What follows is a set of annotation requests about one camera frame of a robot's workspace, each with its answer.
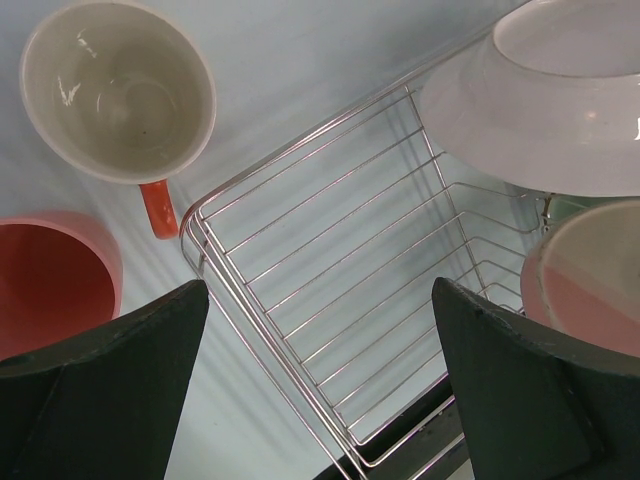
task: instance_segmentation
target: mug rim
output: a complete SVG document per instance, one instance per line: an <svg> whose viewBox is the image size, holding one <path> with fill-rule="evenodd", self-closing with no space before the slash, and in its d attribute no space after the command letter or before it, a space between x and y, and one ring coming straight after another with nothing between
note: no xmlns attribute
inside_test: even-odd
<svg viewBox="0 0 640 480"><path fill-rule="evenodd" d="M114 265L109 259L109 255L107 255L100 246L91 240L89 237L79 232L77 229L68 226L64 221L56 220L56 215L72 215L77 218L81 218L83 221L89 220L91 223L96 223L101 229L102 233L106 233L106 240L108 243L112 243L115 246L115 253L117 254L117 258L120 259L119 265ZM29 225L34 227L42 227L48 228L50 230L55 230L57 232L63 233L74 240L80 242L82 245L87 247L91 252L100 260L100 263L104 266L109 278L111 279L111 287L113 288L113 314L112 319L115 319L120 315L120 309L122 307L122 288L123 288L123 265L122 265L122 254L120 252L120 247L115 239L115 237L111 234L111 232L104 226L101 222L96 220L90 215L81 212L74 212L68 210L46 210L43 212L26 214L26 215L17 215L11 217L2 217L0 218L0 227L11 226L11 225Z"/></svg>
<svg viewBox="0 0 640 480"><path fill-rule="evenodd" d="M179 165L176 165L175 167L173 167L168 173L158 173L154 175L142 174L142 175L136 175L135 178L133 178L134 175L127 176L126 174L109 175L109 174L98 172L92 169L91 167L88 167L87 165L83 164L82 162L76 161L73 155L70 155L65 149L61 148L58 145L58 142L54 140L51 135L49 135L49 133L47 132L47 129L44 128L44 126L42 125L42 122L39 119L39 115L37 114L34 105L29 100L29 95L26 91L27 89L26 89L26 81L25 81L26 68L27 68L27 59L29 57L29 54L31 53L31 47L36 37L40 35L42 31L49 26L49 24L51 24L53 21L55 21L59 17L65 15L67 12L71 10L79 9L82 7L86 7L89 5L122 5L122 6L138 9L149 15L153 15L159 18L160 20L165 22L170 28L174 29L180 36L182 36L186 40L186 42L192 48L193 52L196 54L196 57L198 58L200 64L202 65L202 68L204 69L204 72L207 76L210 93L211 93L211 109L210 109L210 113L208 114L208 119L207 119L208 124L206 126L206 129L204 130L204 134L200 139L198 147L195 149L195 151L189 157L187 157L183 162L181 162ZM213 127L215 125L216 114L217 114L217 98L216 98L215 81L213 79L213 74L211 73L211 69L209 68L209 64L205 60L205 57L202 51L200 50L200 48L196 45L196 43L192 40L192 38L189 35L187 35L181 28L179 28L176 25L176 23L173 20L171 20L168 16L158 12L153 8L148 7L147 5L142 5L130 0L82 0L79 3L67 5L63 8L59 8L55 10L49 16L44 18L40 23L38 23L38 25L33 29L31 34L29 35L29 38L25 43L24 49L22 51L22 55L20 57L20 96L22 97L22 104L25 107L27 116L29 117L31 124L36 129L40 137L45 141L45 143L60 158L62 158L65 162L69 163L70 165L77 168L78 170L81 170L84 173L92 175L93 177L97 177L108 182L118 183L123 185L141 185L141 184L148 184L148 183L154 183L154 182L166 180L169 177L181 172L183 169L191 165L198 157L200 157L200 155L208 145L209 140L211 139L211 135L213 133Z"/></svg>

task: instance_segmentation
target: mug handle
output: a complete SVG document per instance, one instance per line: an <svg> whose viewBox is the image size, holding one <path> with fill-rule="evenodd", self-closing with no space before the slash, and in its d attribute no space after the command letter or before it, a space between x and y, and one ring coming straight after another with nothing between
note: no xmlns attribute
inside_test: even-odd
<svg viewBox="0 0 640 480"><path fill-rule="evenodd" d="M144 206L156 238L167 240L178 236L178 222L173 211L166 180L140 185Z"/></svg>

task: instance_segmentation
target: white table surface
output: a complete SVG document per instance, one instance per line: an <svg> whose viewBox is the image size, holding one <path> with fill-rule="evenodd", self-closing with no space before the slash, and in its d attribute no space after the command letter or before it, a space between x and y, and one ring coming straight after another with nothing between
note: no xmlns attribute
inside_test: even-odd
<svg viewBox="0 0 640 480"><path fill-rule="evenodd" d="M60 160L24 112L18 64L30 31L63 0L0 2L0 215L88 213L118 240L122 312L193 278L179 242L157 241L138 189ZM219 109L202 157L171 180L179 216L200 196L364 93L522 0L147 0L199 44ZM212 310L167 478L311 479L327 457Z"/></svg>

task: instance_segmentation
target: dish rack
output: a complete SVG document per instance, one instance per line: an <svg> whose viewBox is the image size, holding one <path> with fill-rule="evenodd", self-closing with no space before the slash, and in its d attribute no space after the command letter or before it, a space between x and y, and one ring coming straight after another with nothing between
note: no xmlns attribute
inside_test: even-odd
<svg viewBox="0 0 640 480"><path fill-rule="evenodd" d="M548 196L466 167L420 120L421 84L461 49L219 186L182 225L185 258L347 479L341 457L368 479L454 401L382 454L363 453L446 377L434 279L520 311L522 263L548 228ZM462 442L457 435L410 479Z"/></svg>

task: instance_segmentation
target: white bowl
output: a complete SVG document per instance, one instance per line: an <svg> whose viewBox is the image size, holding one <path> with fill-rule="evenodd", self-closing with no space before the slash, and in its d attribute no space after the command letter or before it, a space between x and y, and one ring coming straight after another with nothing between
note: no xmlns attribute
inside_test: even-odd
<svg viewBox="0 0 640 480"><path fill-rule="evenodd" d="M640 1L533 0L437 69L432 139L478 170L581 196L640 194Z"/></svg>

